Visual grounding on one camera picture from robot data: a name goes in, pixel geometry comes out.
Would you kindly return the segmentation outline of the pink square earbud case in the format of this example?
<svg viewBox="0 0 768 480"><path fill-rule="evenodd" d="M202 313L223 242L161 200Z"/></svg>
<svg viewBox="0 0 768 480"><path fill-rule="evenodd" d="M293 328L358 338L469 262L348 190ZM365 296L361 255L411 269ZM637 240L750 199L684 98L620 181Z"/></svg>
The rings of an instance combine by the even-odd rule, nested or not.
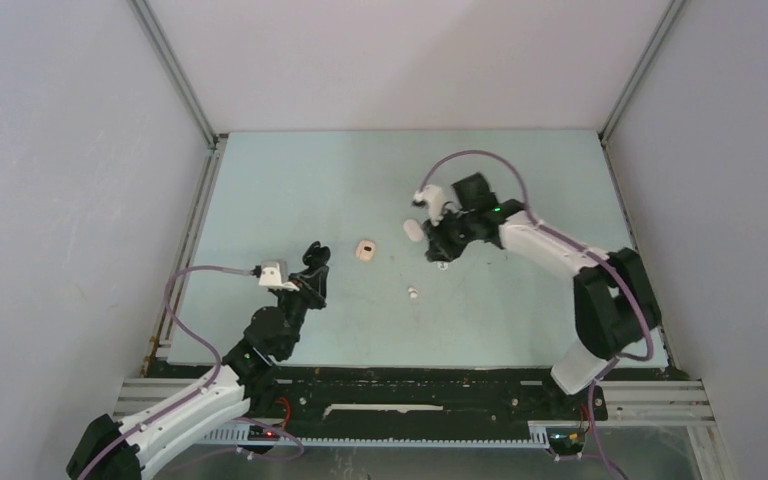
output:
<svg viewBox="0 0 768 480"><path fill-rule="evenodd" d="M355 255L362 262L371 261L377 251L377 245L371 240L362 240L358 243Z"/></svg>

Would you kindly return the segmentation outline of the black oval earbud case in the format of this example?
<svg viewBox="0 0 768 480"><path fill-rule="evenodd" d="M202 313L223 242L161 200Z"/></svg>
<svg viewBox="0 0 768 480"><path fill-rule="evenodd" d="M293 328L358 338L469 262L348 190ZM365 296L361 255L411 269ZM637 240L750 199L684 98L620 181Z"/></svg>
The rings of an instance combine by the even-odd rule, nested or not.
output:
<svg viewBox="0 0 768 480"><path fill-rule="evenodd" d="M326 266L331 258L331 250L320 241L314 241L309 245L302 256L303 264L309 269L318 269Z"/></svg>

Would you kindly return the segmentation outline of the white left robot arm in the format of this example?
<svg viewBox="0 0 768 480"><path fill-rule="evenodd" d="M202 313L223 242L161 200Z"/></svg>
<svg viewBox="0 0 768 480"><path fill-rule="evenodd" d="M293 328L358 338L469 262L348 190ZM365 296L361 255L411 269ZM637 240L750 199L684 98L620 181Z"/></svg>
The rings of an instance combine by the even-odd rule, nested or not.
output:
<svg viewBox="0 0 768 480"><path fill-rule="evenodd" d="M71 479L152 479L207 433L276 403L276 364L291 357L306 314L326 306L325 264L284 275L274 261L250 270L277 303L255 311L242 339L177 393L120 420L103 414L85 429L65 467Z"/></svg>

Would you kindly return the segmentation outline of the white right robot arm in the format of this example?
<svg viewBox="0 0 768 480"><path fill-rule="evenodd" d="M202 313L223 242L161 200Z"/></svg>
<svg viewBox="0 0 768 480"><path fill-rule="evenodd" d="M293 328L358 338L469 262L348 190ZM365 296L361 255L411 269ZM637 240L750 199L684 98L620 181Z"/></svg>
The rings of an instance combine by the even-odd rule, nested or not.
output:
<svg viewBox="0 0 768 480"><path fill-rule="evenodd" d="M452 189L453 200L432 184L413 195L413 204L427 212L421 228L428 261L451 263L471 243L484 242L535 262L572 288L575 338L541 392L548 414L566 418L576 411L581 391L629 357L630 345L645 345L644 353L633 355L635 361L654 356L661 313L635 250L588 246L532 214L523 201L499 200L480 173Z"/></svg>

